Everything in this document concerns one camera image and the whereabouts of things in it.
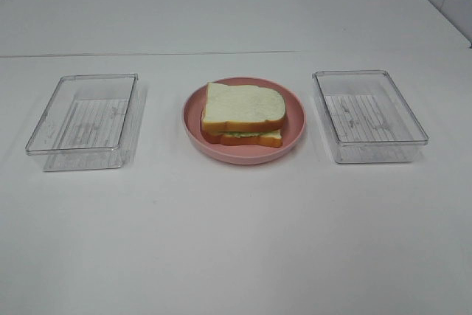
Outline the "clear plastic tray left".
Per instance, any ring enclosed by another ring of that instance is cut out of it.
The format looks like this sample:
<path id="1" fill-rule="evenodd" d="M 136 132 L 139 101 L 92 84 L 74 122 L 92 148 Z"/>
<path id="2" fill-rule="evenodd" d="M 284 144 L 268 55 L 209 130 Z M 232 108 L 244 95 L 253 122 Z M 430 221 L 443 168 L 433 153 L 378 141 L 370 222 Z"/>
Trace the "clear plastic tray left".
<path id="1" fill-rule="evenodd" d="M 25 152 L 44 172 L 123 167 L 134 160 L 147 95 L 134 73 L 62 77 Z"/>

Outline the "toy bread slice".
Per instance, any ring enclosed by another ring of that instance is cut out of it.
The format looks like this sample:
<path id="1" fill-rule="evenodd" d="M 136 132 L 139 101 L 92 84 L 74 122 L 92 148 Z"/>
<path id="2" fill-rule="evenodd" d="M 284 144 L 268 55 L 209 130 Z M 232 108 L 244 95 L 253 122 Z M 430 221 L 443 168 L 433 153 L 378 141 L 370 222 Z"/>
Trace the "toy bread slice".
<path id="1" fill-rule="evenodd" d="M 212 144 L 221 145 L 262 145 L 271 148 L 280 148 L 282 146 L 282 134 L 280 130 L 279 136 L 248 136 L 236 137 L 223 135 L 221 132 L 201 132 L 203 138 Z"/>
<path id="2" fill-rule="evenodd" d="M 283 96 L 255 85 L 208 83 L 201 127 L 206 132 L 265 132 L 285 123 Z"/>

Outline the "clear plastic tray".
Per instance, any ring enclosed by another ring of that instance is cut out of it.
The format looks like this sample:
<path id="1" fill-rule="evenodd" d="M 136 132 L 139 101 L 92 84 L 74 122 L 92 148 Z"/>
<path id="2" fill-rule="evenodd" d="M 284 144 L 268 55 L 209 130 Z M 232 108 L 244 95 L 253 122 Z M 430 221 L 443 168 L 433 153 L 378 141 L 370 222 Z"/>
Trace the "clear plastic tray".
<path id="1" fill-rule="evenodd" d="M 384 70 L 313 73 L 315 104 L 334 162 L 413 162 L 429 137 Z"/>
<path id="2" fill-rule="evenodd" d="M 134 160 L 147 95 L 134 73 L 62 77 L 25 152 L 44 172 L 123 167 Z"/>

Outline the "clear plastic tray right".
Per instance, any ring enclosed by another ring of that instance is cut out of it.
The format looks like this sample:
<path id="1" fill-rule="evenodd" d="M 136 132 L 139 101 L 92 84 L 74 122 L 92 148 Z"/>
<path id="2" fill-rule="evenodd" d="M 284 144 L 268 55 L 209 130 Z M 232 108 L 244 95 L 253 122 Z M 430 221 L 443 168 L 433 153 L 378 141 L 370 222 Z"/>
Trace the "clear plastic tray right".
<path id="1" fill-rule="evenodd" d="M 315 104 L 334 162 L 413 162 L 429 137 L 384 70 L 313 73 Z"/>

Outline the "green toy lettuce leaf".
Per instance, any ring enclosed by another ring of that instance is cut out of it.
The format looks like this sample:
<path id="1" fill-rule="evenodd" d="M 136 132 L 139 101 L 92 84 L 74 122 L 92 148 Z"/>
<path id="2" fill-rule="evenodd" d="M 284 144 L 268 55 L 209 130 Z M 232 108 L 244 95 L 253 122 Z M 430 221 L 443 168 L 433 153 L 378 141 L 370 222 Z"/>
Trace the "green toy lettuce leaf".
<path id="1" fill-rule="evenodd" d="M 228 131 L 221 132 L 223 135 L 236 136 L 236 137 L 248 137 L 248 136 L 279 136 L 280 130 L 265 131 L 265 132 L 240 132 L 240 131 Z"/>

